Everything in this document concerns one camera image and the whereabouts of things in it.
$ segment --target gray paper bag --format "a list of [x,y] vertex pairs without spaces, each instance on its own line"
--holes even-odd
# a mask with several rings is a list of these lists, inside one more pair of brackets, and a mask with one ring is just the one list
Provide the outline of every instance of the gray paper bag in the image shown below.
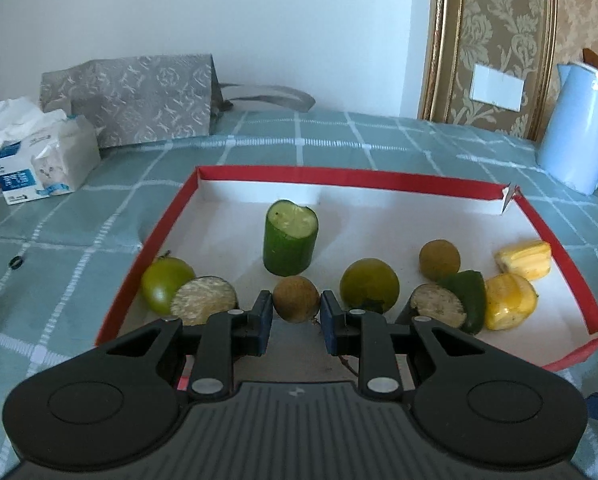
[[41,106],[69,99],[100,148],[206,136],[223,99],[210,54],[92,60],[43,74]]

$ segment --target light switch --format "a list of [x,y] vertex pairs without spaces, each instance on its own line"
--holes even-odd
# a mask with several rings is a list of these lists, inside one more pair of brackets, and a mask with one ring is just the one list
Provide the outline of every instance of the light switch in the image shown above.
[[521,109],[524,80],[480,64],[474,65],[470,99],[499,108]]

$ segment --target tray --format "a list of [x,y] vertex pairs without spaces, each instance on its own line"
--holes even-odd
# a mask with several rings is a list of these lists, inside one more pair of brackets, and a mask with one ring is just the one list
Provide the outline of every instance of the tray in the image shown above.
[[[319,217],[313,261],[303,273],[319,291],[331,289],[339,299],[340,277],[359,258],[376,257],[392,266],[400,297],[385,314],[388,321],[425,282],[418,252],[427,241],[452,241],[461,253],[461,269],[480,270],[487,279],[498,274],[493,253],[502,246],[546,240],[553,266],[533,283],[540,296],[537,310],[518,328],[483,330],[478,338],[549,370],[569,367],[598,349],[598,305],[556,236],[522,191],[512,191],[499,184],[383,171],[198,167],[146,240],[96,342],[156,318],[138,290],[143,271],[167,250],[191,264],[198,276],[228,280],[240,307],[249,309],[261,289],[273,290],[279,280],[263,266],[261,252],[266,210],[285,198],[309,205]],[[352,369],[354,361],[350,358]],[[404,360],[400,367],[408,382]],[[275,319],[266,355],[241,359],[235,377],[327,381],[349,379],[351,372],[326,353],[317,322],[293,325]]]

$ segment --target checkered tablecloth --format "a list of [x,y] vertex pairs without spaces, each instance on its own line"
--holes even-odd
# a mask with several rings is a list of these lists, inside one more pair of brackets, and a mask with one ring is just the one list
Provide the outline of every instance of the checkered tablecloth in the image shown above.
[[[316,110],[225,114],[211,137],[107,150],[77,192],[7,206],[0,196],[0,411],[21,380],[92,347],[141,243],[198,165],[285,164],[515,183],[598,301],[598,191],[583,196],[535,164],[534,145],[469,126]],[[15,255],[25,263],[10,270]],[[598,391],[598,352],[560,373]],[[0,423],[0,476],[16,462]],[[598,423],[575,463],[598,478]]]

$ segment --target tissue box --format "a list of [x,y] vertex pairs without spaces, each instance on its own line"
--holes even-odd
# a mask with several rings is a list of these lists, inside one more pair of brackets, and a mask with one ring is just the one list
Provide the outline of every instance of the tissue box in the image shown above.
[[52,124],[0,150],[0,187],[8,204],[77,190],[101,158],[83,116]]

